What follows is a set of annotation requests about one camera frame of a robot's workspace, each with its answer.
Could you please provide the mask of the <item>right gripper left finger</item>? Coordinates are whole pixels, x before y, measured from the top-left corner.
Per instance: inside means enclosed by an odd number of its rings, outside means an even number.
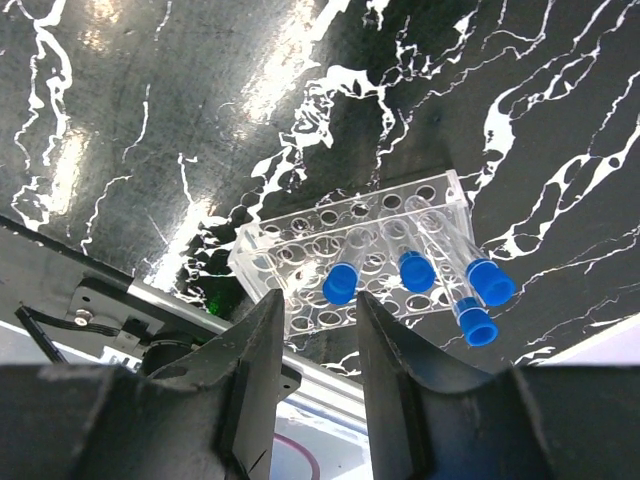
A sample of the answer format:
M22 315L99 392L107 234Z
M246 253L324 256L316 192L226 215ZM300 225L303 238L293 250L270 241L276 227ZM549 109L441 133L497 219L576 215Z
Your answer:
M147 377L120 366L3 367L2 477L268 478L283 329L276 289Z

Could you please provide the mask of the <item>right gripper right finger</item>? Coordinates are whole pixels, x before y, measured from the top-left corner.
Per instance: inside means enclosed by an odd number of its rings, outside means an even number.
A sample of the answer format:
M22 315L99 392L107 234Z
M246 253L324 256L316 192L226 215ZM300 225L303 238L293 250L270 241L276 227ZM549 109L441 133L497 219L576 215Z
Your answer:
M635 366L489 374L406 328L371 294L357 334L377 479L635 479Z

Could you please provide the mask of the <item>blue capped test tube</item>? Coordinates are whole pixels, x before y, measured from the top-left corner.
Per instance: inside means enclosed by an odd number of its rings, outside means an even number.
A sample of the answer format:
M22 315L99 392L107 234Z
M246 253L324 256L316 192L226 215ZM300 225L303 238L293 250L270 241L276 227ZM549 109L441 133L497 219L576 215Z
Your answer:
M515 282L490 260L447 216L434 209L419 195L404 202L428 244L433 244L447 259L453 270L479 295L489 307L506 304L516 290Z
M439 234L423 234L423 241L467 344L483 347L492 343L498 336L498 327L467 279L466 265L458 251Z
M435 281L435 270L419 249L410 227L399 218L385 218L380 223L381 237L386 242L406 290L421 294Z
M362 227L352 228L345 236L337 261L322 286L326 300L332 305L346 305L355 296L360 273L374 242L373 233Z

